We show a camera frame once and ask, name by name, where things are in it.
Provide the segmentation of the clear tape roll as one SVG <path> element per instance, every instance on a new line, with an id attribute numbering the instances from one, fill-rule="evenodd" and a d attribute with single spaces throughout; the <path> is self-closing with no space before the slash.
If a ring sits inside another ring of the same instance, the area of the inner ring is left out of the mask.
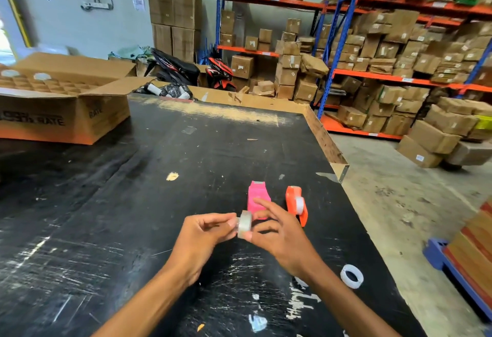
<path id="1" fill-rule="evenodd" d="M 252 213 L 248 210 L 243 210 L 237 219 L 236 231 L 237 237 L 243 239 L 244 233 L 251 230 Z"/>

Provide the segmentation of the open cardboard box with dividers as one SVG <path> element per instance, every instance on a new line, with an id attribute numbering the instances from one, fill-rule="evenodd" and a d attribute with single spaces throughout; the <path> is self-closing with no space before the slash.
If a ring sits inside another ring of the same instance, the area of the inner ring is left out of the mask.
<path id="1" fill-rule="evenodd" d="M 130 117 L 128 94 L 152 80 L 131 61 L 82 55 L 0 64 L 0 139 L 93 145 Z"/>

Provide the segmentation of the person's left forearm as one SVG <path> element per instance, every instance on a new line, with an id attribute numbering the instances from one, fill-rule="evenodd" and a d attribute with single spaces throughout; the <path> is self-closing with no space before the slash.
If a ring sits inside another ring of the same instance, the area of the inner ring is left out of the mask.
<path id="1" fill-rule="evenodd" d="M 183 265 L 165 265 L 91 337 L 149 337 L 200 272 Z"/>

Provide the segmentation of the pile of large floor boxes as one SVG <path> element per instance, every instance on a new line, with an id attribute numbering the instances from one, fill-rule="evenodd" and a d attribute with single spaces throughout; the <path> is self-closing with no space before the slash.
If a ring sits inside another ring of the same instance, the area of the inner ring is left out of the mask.
<path id="1" fill-rule="evenodd" d="M 474 130 L 474 115 L 492 116 L 492 105 L 441 97 L 398 143 L 398 153 L 421 168 L 460 169 L 492 161 L 492 131 Z"/>

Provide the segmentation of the red and black motorcycle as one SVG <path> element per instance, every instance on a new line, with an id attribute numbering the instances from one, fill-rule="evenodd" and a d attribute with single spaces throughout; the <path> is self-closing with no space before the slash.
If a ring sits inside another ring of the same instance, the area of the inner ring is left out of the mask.
<path id="1" fill-rule="evenodd" d="M 236 92 L 237 87 L 232 82 L 232 70 L 219 58 L 208 58 L 208 67 L 205 69 L 209 88 Z"/>

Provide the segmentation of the narrow orange and blue rack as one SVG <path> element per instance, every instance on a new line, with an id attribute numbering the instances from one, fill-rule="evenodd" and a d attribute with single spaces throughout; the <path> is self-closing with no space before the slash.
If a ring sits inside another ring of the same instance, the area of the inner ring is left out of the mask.
<path id="1" fill-rule="evenodd" d="M 326 15 L 329 12 L 334 12 L 335 8 L 333 4 L 329 4 L 329 0 L 323 0 L 320 3 L 315 2 L 307 2 L 304 0 L 217 0 L 217 19 L 216 19 L 216 40 L 215 45 L 212 49 L 211 55 L 217 55 L 222 57 L 222 52 L 235 52 L 235 53 L 243 53 L 247 55 L 259 55 L 259 56 L 267 56 L 267 57 L 279 57 L 279 54 L 274 52 L 268 52 L 266 50 L 260 49 L 247 49 L 246 47 L 236 47 L 222 44 L 220 41 L 220 36 L 222 35 L 222 13 L 225 9 L 225 2 L 238 2 L 245 4 L 256 4 L 256 5 L 266 5 L 266 6 L 274 6 L 278 8 L 288 8 L 293 10 L 301 10 L 314 12 L 310 37 L 315 37 L 315 42 L 313 44 L 311 54 L 316 56 L 316 53 L 321 50 L 319 47 L 320 40 L 327 40 L 327 37 L 322 37 L 322 31 L 324 27 L 324 20 Z"/>

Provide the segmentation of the tall stack of cardboard cartons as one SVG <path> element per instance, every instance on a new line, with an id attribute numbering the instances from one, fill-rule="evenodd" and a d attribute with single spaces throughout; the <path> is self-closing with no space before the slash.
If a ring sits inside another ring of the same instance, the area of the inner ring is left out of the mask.
<path id="1" fill-rule="evenodd" d="M 202 0 L 149 0 L 154 48 L 196 62 L 202 28 Z"/>

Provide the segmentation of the person's right forearm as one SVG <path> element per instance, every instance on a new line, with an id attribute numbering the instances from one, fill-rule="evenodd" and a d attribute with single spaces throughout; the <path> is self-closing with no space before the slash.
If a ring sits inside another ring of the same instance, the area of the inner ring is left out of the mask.
<path id="1" fill-rule="evenodd" d="M 349 337 L 402 337 L 322 260 L 305 267 L 305 271 L 304 281 L 320 297 Z"/>

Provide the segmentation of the pink tape dispenser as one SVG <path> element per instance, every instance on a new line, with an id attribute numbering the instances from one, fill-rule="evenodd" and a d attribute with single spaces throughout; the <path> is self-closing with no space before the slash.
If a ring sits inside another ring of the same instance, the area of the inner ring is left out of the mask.
<path id="1" fill-rule="evenodd" d="M 269 202 L 271 201 L 271 197 L 268 194 L 266 183 L 264 181 L 252 181 L 249 185 L 247 211 L 251 214 L 265 209 L 262 205 L 255 203 L 255 198 L 261 198 Z"/>

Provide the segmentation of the orange striped cartons on pallet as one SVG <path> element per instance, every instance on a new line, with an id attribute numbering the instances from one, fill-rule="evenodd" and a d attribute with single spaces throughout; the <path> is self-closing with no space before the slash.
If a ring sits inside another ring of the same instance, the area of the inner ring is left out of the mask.
<path id="1" fill-rule="evenodd" d="M 492 195 L 448 243 L 444 254 L 492 309 Z"/>

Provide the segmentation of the black scooter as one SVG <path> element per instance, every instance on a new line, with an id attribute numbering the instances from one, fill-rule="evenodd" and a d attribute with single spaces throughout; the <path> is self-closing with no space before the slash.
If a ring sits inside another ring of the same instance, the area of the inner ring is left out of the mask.
<path id="1" fill-rule="evenodd" d="M 155 77 L 172 84 L 198 85 L 200 69 L 196 64 L 182 61 L 156 48 L 150 48 L 150 51 L 153 59 L 147 60 L 145 77 Z"/>

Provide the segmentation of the blue pallet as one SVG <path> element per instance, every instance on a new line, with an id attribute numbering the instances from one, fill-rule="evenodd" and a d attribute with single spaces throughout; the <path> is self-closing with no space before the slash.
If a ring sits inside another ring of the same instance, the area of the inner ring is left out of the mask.
<path id="1" fill-rule="evenodd" d="M 464 296 L 464 299 L 472 306 L 475 311 L 478 311 L 479 317 L 486 321 L 488 328 L 492 328 L 492 308 L 485 302 L 485 296 L 482 296 L 477 292 L 471 283 L 462 273 L 458 270 L 458 265 L 454 264 L 450 258 L 448 258 L 444 250 L 446 249 L 448 242 L 445 240 L 431 238 L 427 241 L 423 255 L 433 268 L 438 271 L 445 272 L 449 275 L 453 284 L 458 284 L 458 290 Z"/>

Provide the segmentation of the orange tape dispenser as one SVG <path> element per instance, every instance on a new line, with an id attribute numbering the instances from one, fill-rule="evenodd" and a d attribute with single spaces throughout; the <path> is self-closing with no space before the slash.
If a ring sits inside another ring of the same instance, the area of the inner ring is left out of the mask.
<path id="1" fill-rule="evenodd" d="M 304 228 L 308 220 L 308 210 L 305 199 L 302 196 L 302 189 L 299 186 L 289 185 L 285 193 L 287 211 L 298 219 Z"/>

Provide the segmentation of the black plastic bag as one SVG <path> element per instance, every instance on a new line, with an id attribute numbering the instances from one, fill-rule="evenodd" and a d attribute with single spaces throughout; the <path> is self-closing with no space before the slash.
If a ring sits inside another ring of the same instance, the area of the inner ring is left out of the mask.
<path id="1" fill-rule="evenodd" d="M 144 95 L 167 97 L 172 99 L 192 100 L 193 93 L 185 84 L 169 83 L 161 85 L 160 81 L 151 81 L 132 91 Z"/>

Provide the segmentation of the person's left hand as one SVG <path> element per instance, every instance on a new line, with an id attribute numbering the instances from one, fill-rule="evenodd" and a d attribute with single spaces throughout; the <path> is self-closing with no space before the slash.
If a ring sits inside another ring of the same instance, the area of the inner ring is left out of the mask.
<path id="1" fill-rule="evenodd" d="M 165 269 L 188 287 L 196 282 L 203 266 L 217 245 L 213 244 L 211 228 L 219 224 L 237 224 L 237 214 L 208 213 L 187 216 L 177 237 Z"/>

